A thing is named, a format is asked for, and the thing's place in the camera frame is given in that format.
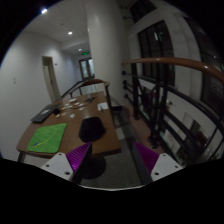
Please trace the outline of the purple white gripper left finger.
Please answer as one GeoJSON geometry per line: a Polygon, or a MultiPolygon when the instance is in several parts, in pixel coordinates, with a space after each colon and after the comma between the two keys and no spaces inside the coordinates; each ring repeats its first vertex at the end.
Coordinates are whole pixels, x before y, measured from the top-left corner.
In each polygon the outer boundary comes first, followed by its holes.
{"type": "Polygon", "coordinates": [[[62,152],[57,153],[42,166],[42,169],[71,181],[81,171],[82,165],[91,153],[92,143],[88,142],[66,154],[62,152]]]}

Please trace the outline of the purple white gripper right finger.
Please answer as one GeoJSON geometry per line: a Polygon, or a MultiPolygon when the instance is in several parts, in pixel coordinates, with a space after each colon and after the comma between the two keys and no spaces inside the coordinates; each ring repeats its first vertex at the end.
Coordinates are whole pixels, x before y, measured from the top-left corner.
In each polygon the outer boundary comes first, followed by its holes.
{"type": "Polygon", "coordinates": [[[182,169],[167,153],[158,154],[140,143],[135,143],[134,159],[142,182],[154,182],[182,169]]]}

